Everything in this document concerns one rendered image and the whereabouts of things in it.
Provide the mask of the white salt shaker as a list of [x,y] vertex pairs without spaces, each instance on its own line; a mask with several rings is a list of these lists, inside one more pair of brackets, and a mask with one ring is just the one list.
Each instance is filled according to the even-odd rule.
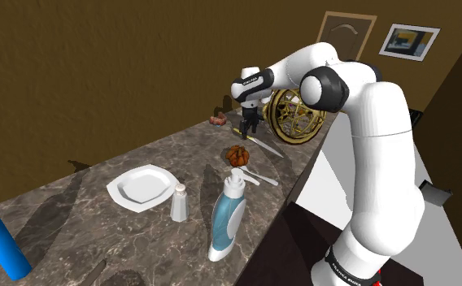
[[175,222],[183,222],[188,218],[187,192],[184,184],[176,184],[172,195],[171,218]]

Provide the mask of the long kitchen knife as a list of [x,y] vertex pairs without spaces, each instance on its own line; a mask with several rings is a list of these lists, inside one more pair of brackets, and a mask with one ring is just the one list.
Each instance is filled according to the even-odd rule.
[[[240,132],[240,130],[239,130],[238,128],[233,128],[233,130],[234,130],[236,133],[238,133],[238,134],[240,134],[240,135],[243,135],[243,134]],[[284,157],[283,157],[279,152],[277,152],[273,147],[271,147],[271,146],[265,144],[265,143],[262,142],[261,140],[256,139],[256,138],[254,138],[254,137],[252,137],[252,136],[248,136],[248,135],[246,135],[246,139],[248,139],[248,140],[250,140],[250,141],[253,141],[253,142],[256,143],[258,146],[260,146],[260,147],[262,147],[262,148],[268,150],[269,152],[272,152],[273,154],[275,154],[275,155],[277,155],[277,156],[279,156],[279,157],[281,157],[281,158],[284,158]]]

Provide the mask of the white spoon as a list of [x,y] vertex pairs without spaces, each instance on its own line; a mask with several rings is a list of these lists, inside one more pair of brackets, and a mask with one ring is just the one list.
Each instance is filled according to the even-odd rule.
[[256,173],[250,171],[246,166],[240,166],[239,168],[242,169],[243,171],[253,175],[253,176],[256,176],[256,177],[260,178],[261,180],[264,180],[264,181],[266,181],[266,182],[268,182],[268,183],[270,183],[270,184],[272,184],[274,186],[278,186],[278,182],[276,180],[271,179],[271,178],[269,178],[267,176],[256,174]]

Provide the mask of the blue white pump bottle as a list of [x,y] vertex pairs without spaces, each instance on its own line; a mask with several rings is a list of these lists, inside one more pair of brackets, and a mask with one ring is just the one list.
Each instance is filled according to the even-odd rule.
[[232,250],[246,207],[245,179],[239,168],[231,170],[224,180],[224,188],[214,206],[211,217],[211,244],[208,259],[218,262]]

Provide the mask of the small red brown object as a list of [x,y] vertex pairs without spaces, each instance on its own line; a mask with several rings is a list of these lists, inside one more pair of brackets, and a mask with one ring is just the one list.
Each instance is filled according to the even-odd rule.
[[217,116],[210,117],[209,123],[216,126],[223,126],[227,123],[227,117],[224,115],[223,112],[219,111]]

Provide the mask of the white plate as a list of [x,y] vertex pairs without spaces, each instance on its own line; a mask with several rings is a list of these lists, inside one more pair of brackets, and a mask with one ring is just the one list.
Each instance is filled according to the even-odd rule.
[[162,167],[148,164],[117,176],[107,185],[112,200],[136,213],[167,201],[179,180]]

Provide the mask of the brown door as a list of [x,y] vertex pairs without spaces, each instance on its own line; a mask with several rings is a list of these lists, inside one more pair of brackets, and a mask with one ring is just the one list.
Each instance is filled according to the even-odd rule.
[[331,44],[341,60],[358,60],[376,19],[376,15],[326,11],[316,41]]

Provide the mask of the orange pumpkin figure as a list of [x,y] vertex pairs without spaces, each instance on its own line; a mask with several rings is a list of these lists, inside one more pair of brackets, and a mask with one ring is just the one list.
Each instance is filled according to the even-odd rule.
[[234,145],[229,148],[225,157],[232,167],[241,167],[248,163],[250,155],[244,146]]

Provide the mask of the dark robot stand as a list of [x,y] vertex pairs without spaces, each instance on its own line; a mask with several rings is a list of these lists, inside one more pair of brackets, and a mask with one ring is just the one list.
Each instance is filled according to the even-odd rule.
[[234,286],[313,286],[313,264],[341,232],[291,202],[277,215]]

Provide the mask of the small grey box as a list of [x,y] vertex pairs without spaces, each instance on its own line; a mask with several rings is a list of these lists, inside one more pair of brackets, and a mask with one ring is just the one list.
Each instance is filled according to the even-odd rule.
[[435,206],[443,206],[444,203],[453,195],[450,189],[436,188],[428,180],[424,180],[419,186],[423,198]]

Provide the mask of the golden armillary sphere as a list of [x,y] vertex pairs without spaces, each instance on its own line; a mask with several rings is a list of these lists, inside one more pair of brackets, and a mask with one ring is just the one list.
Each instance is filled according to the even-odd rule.
[[298,89],[273,90],[263,107],[263,116],[273,134],[291,145],[301,145],[314,138],[326,115],[326,111],[307,107]]

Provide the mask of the framed wall picture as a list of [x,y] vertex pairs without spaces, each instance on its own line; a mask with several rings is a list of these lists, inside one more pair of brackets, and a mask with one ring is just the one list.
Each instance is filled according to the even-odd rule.
[[392,24],[379,54],[422,62],[439,32],[440,28]]

